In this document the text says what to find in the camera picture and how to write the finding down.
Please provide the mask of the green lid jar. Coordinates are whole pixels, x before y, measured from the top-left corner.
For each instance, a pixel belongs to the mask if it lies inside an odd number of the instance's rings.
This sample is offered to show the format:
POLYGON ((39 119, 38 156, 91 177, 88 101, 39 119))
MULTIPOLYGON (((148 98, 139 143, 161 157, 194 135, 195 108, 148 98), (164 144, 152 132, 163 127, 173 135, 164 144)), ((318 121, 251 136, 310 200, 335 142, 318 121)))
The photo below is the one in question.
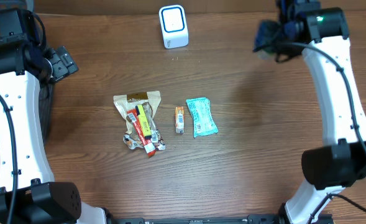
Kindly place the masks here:
POLYGON ((267 52, 265 50, 260 50, 257 52, 257 56, 258 56, 258 58, 260 58, 262 60, 274 60, 276 53, 267 52))

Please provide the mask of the orange small snack box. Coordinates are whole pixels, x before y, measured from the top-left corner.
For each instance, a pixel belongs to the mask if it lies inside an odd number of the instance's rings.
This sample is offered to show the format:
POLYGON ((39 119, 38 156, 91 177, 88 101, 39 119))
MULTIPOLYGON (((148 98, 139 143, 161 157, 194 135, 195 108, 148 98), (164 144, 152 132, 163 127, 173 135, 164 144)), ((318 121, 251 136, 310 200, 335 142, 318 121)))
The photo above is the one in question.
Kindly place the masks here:
POLYGON ((185 111, 182 106, 175 108, 175 131, 177 134, 183 134, 185 131, 185 111))

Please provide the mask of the beige snack pouch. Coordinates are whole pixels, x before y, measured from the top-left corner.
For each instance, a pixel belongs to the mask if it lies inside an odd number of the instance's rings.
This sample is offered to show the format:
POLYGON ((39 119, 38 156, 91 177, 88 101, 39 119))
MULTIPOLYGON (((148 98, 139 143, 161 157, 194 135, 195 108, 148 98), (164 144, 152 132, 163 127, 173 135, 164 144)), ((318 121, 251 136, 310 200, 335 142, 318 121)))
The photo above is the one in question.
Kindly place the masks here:
POLYGON ((153 119, 161 102, 161 94, 159 91, 147 91, 132 93, 129 95, 117 95, 113 96, 113 100, 118 112, 126 121, 126 134, 137 135, 134 131, 134 126, 131 124, 131 121, 128 118, 127 112, 134 109, 138 105, 143 106, 151 131, 156 131, 158 129, 153 119))

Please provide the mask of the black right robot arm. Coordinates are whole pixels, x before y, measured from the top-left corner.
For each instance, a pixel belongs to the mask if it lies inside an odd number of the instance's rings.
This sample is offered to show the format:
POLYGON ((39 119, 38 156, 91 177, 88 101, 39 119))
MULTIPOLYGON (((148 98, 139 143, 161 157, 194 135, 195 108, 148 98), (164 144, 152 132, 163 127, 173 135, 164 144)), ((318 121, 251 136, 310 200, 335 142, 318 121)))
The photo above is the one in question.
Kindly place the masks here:
POLYGON ((366 115, 350 58, 349 26, 341 8, 319 1, 280 0, 277 21, 260 23, 254 52, 284 63, 302 57, 312 76, 323 145, 301 156, 304 181, 276 214, 249 215, 249 223, 332 223, 323 209, 366 177, 366 115))

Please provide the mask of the yellow highlighter pen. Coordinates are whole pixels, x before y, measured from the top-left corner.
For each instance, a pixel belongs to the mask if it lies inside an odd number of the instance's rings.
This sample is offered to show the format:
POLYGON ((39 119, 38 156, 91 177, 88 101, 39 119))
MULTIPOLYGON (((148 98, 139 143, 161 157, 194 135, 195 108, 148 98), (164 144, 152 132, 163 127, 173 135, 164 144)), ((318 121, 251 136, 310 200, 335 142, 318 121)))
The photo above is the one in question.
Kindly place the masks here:
POLYGON ((144 107, 142 105, 137 105, 135 107, 136 112, 137 112, 137 117, 139 119, 139 123, 141 126, 141 130, 143 132, 144 138, 151 140, 152 139, 152 132, 149 126, 149 122, 148 119, 146 117, 145 111, 144 111, 144 107))

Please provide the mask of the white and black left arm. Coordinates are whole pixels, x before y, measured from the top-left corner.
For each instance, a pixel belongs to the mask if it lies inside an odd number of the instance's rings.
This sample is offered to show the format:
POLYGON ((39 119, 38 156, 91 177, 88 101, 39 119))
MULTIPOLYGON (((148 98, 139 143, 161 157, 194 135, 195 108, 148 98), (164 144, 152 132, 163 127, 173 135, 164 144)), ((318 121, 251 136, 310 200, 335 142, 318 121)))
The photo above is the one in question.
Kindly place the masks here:
POLYGON ((38 15, 0 10, 0 223, 111 222, 74 183, 55 181, 45 155, 40 90, 77 69, 64 47, 47 47, 38 15))

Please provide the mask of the teal plastic packet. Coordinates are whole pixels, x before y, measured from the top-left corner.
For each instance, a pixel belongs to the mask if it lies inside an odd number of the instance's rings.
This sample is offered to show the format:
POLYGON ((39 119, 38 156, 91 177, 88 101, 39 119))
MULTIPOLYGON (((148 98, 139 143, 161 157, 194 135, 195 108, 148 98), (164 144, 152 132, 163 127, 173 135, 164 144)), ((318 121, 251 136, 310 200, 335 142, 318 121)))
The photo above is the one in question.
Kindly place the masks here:
POLYGON ((211 114, 211 102, 206 97, 187 99, 186 104, 193 119, 193 137, 218 133, 211 114))

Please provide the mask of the red snack stick packet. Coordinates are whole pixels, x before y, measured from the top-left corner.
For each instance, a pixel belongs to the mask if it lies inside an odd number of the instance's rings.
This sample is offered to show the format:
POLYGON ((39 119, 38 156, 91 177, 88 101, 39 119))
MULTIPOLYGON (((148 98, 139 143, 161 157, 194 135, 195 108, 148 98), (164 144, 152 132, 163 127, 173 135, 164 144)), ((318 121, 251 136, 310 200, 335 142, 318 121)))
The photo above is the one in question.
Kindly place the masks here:
POLYGON ((153 145, 153 143, 151 142, 150 139, 145 139, 145 136, 142 132, 142 128, 141 128, 141 125, 140 125, 140 121, 137 117, 137 112, 136 110, 129 110, 127 112, 127 115, 129 117, 129 119, 131 120, 131 123, 133 124, 136 132, 137 132, 137 135, 141 141, 141 143, 143 144, 143 147, 147 153, 147 155, 149 157, 152 157, 155 155, 155 146, 153 145))

